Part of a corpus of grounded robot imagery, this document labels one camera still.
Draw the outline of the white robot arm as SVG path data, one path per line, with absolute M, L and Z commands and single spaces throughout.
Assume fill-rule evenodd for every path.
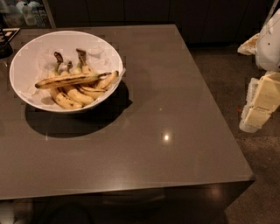
M 260 79 L 252 78 L 248 84 L 239 124 L 242 131 L 255 133 L 280 107 L 280 9 L 237 52 L 254 55 L 257 67 L 265 71 Z

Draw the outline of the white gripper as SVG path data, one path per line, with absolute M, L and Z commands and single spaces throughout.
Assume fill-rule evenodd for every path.
M 246 104 L 241 112 L 240 130 L 255 133 L 280 106 L 280 9 L 260 31 L 256 49 L 256 64 L 267 72 L 248 84 Z

